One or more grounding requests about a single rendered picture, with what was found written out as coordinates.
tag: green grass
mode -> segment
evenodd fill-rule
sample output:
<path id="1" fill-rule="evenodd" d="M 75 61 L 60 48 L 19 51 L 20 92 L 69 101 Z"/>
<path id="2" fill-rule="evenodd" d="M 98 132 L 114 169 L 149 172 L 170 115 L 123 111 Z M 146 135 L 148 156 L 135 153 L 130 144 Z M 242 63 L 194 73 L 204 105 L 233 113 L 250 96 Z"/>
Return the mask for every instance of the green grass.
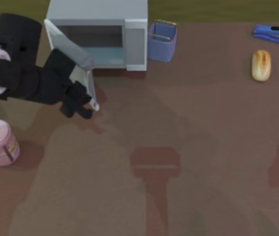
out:
<path id="1" fill-rule="evenodd" d="M 0 13 L 16 13 L 43 21 L 48 5 L 49 0 L 0 0 Z M 279 22 L 279 0 L 149 0 L 149 19 Z"/>

